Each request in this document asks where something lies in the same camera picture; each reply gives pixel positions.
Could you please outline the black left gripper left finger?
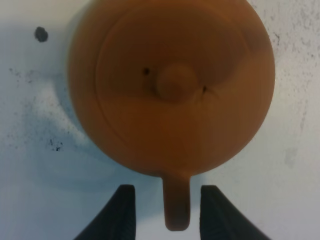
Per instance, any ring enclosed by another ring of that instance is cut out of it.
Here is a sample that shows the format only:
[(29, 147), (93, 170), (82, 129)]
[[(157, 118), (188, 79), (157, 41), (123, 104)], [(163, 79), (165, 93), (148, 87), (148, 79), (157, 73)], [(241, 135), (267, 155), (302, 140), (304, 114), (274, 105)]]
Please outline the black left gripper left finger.
[(98, 215), (75, 239), (135, 240), (136, 226), (135, 187), (122, 184)]

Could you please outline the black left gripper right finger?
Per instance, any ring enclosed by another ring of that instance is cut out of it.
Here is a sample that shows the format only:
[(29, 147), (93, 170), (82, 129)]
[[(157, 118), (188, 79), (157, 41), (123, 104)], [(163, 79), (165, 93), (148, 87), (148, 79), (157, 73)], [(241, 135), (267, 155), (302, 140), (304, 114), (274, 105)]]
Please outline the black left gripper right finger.
[(215, 185), (201, 187), (201, 240), (268, 240)]

